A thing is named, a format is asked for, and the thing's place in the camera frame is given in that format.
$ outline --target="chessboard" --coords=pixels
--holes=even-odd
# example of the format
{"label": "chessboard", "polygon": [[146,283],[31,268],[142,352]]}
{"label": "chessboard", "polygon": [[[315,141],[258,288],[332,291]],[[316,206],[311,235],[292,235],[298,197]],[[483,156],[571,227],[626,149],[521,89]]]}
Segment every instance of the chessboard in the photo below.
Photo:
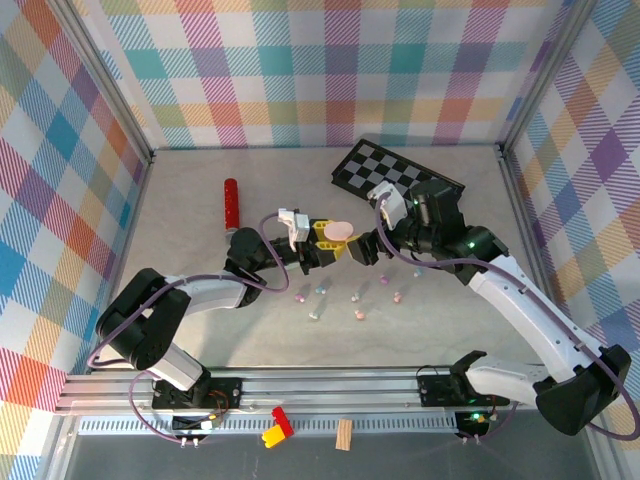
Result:
{"label": "chessboard", "polygon": [[384,180],[395,184],[407,204],[411,203],[411,187],[434,177],[446,180],[456,190],[458,198],[464,190],[461,183],[364,139],[353,147],[331,175],[331,183],[364,200],[367,200],[367,193]]}

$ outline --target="plaid wall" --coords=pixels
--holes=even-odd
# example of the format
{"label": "plaid wall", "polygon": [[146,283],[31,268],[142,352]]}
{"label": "plaid wall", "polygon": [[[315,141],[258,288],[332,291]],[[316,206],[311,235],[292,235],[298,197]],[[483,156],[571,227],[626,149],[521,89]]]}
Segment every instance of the plaid wall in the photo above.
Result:
{"label": "plaid wall", "polygon": [[143,164],[45,0],[0,0],[0,479],[32,478]]}
{"label": "plaid wall", "polygon": [[573,1],[75,3],[150,141],[193,148],[495,143]]}
{"label": "plaid wall", "polygon": [[[515,150],[558,300],[631,352],[640,400],[640,0],[599,2]],[[640,478],[640,441],[621,447]]]}

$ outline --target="table surface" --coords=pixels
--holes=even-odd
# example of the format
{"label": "table surface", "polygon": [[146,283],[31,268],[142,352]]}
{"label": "table surface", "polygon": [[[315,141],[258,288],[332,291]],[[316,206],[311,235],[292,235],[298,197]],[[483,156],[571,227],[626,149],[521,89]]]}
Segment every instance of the table surface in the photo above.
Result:
{"label": "table surface", "polygon": [[[530,274],[515,215],[493,147],[394,148],[397,153],[466,185],[460,209],[467,224],[491,229]],[[349,148],[249,149],[159,152],[122,275],[121,287],[145,267],[165,274],[213,273],[224,265],[223,182],[237,179],[243,226],[278,208],[299,208],[312,218],[353,223],[356,232],[374,227],[371,207],[332,185],[331,171]],[[267,234],[286,235],[275,220]],[[537,361],[511,325],[452,275],[381,259],[374,267],[343,256],[304,276],[291,270],[291,287],[263,293],[238,310],[186,317],[178,346],[207,366],[423,365],[453,363],[471,350],[505,359]],[[381,285],[380,275],[390,279]],[[264,272],[271,285],[282,274]],[[327,286],[326,295],[315,293]],[[351,302],[363,291],[358,304]],[[298,292],[307,301],[294,301]],[[404,298],[393,302],[394,293]],[[366,313],[364,321],[354,311]],[[314,320],[309,313],[318,312]],[[114,352],[105,350],[103,358]]]}

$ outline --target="red cylinder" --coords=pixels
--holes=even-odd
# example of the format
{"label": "red cylinder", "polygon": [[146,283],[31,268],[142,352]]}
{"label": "red cylinder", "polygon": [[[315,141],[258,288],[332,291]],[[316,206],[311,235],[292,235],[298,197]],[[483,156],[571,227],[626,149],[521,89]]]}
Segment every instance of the red cylinder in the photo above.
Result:
{"label": "red cylinder", "polygon": [[235,178],[227,178],[224,181],[224,228],[227,232],[240,228],[238,182]]}

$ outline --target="pink disk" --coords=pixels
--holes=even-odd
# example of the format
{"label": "pink disk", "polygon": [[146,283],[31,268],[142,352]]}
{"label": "pink disk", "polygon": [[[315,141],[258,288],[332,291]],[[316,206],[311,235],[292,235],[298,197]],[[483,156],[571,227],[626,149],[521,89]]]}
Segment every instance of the pink disk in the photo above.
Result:
{"label": "pink disk", "polygon": [[344,242],[353,235],[353,225],[349,222],[333,222],[324,227],[324,236],[333,242]]}

